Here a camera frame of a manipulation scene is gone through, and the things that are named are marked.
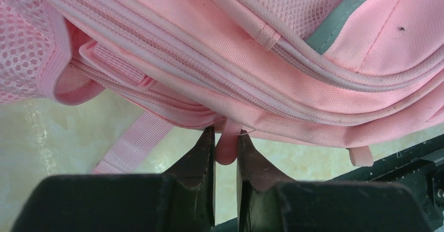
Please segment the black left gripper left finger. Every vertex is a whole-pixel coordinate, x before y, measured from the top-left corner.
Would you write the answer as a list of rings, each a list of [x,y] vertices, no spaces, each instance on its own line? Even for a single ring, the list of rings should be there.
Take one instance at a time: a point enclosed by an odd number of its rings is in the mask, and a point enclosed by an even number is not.
[[[32,191],[13,231],[210,231],[215,130],[161,174],[55,175]]]

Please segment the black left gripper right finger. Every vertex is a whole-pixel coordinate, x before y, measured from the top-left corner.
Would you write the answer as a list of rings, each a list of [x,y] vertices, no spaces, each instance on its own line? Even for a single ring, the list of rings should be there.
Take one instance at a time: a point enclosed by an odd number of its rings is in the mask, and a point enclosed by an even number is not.
[[[432,231],[427,170],[417,160],[380,181],[296,181],[238,137],[239,231]]]

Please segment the pink student backpack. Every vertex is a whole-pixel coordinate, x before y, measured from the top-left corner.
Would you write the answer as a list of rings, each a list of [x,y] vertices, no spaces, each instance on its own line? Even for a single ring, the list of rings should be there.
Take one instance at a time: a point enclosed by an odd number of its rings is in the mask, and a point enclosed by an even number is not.
[[[1,0],[1,103],[110,89],[144,114],[94,169],[173,126],[346,148],[443,123],[443,0]]]

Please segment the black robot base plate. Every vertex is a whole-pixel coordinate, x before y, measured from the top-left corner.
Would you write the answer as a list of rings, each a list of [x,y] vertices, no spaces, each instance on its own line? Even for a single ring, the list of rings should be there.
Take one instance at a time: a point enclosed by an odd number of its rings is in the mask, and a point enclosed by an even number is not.
[[[238,215],[215,231],[443,230],[443,136],[325,182],[296,181],[238,139]]]

